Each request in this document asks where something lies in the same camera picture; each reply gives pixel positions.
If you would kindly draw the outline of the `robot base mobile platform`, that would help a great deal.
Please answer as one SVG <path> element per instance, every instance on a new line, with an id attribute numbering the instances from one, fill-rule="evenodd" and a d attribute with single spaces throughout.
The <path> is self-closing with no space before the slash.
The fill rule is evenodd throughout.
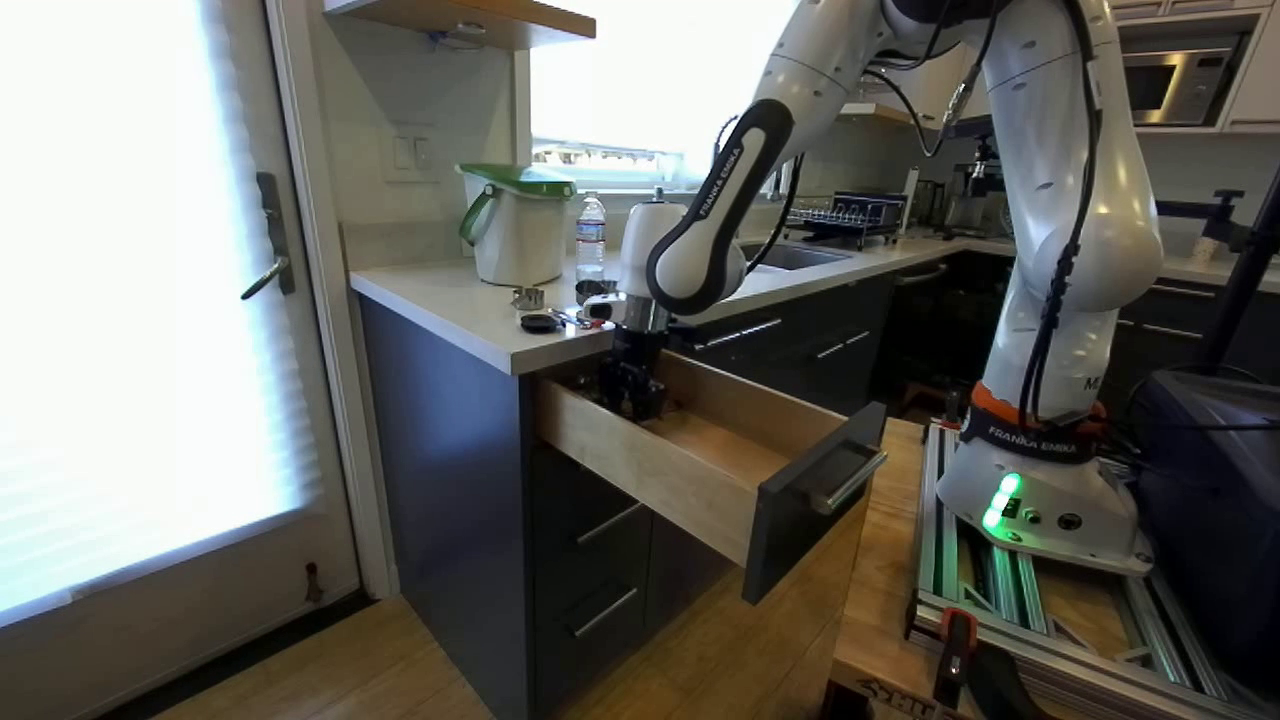
<path id="1" fill-rule="evenodd" d="M 915 500 L 910 633 L 968 614 L 977 643 L 1006 653 L 1055 712 L 1280 720 L 1272 691 L 1209 653 L 1144 537 L 1127 554 L 1099 551 L 1096 533 L 1064 539 L 1024 473 L 972 465 L 941 418 L 924 429 Z"/>

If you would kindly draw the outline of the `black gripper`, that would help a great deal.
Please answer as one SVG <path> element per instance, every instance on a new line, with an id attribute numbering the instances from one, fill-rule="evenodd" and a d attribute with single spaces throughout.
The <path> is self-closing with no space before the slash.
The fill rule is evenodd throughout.
<path id="1" fill-rule="evenodd" d="M 663 408 L 663 379 L 654 374 L 663 345 L 667 310 L 654 299 L 628 299 L 600 364 L 600 399 L 611 411 L 651 418 Z"/>

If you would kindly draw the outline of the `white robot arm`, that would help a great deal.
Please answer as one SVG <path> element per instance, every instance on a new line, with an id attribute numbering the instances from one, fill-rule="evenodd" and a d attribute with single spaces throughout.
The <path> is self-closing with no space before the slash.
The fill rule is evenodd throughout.
<path id="1" fill-rule="evenodd" d="M 1014 241 L 968 432 L 1084 459 L 1103 429 L 1115 315 L 1160 267 L 1106 0 L 798 0 L 687 213 L 641 255 L 641 290 L 677 315 L 733 295 L 745 280 L 733 241 L 768 170 L 804 155 L 855 79 L 895 79 L 957 48 L 972 66 L 952 98 L 989 109 Z"/>

